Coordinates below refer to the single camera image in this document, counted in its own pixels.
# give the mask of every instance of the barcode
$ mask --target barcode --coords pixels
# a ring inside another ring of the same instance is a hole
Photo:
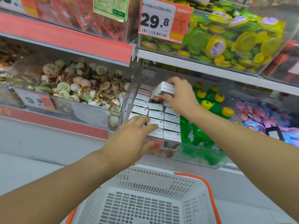
[[[147,30],[147,29],[144,29],[144,28],[142,28],[141,31],[144,32],[144,33],[147,33],[147,34],[151,34],[151,35],[167,37],[167,34],[163,34],[163,33],[152,31],[152,30]]]

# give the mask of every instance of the right hand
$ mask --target right hand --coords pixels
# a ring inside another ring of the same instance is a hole
[[[174,84],[175,96],[172,97],[169,94],[163,94],[164,100],[168,101],[171,109],[179,115],[188,118],[188,115],[192,110],[199,106],[196,100],[195,94],[192,90],[192,86],[186,79],[180,79],[179,77],[172,77],[167,80],[168,83]]]

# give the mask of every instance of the orange basket handle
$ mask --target orange basket handle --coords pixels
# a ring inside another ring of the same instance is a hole
[[[72,210],[72,212],[68,215],[68,218],[66,219],[65,224],[71,224],[71,223],[72,223],[77,208],[78,208],[78,207],[76,207],[74,210]]]
[[[209,191],[209,196],[210,196],[210,199],[211,199],[211,204],[212,204],[213,211],[214,211],[214,214],[215,214],[216,222],[217,222],[217,224],[221,224],[220,216],[219,216],[219,213],[218,213],[215,201],[214,201],[212,189],[211,189],[210,184],[206,181],[206,179],[195,176],[195,175],[191,175],[191,174],[178,173],[177,171],[174,171],[174,174],[181,175],[181,176],[187,176],[187,177],[191,177],[191,178],[196,178],[196,179],[202,180],[206,184],[207,189]]]

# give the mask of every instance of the white floor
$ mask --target white floor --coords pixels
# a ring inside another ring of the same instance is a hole
[[[0,195],[63,166],[0,153]],[[287,214],[215,200],[222,224],[297,224]]]

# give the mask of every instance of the nutrition label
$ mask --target nutrition label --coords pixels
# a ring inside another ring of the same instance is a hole
[[[128,18],[129,1],[94,0],[94,12],[119,22],[125,22]]]

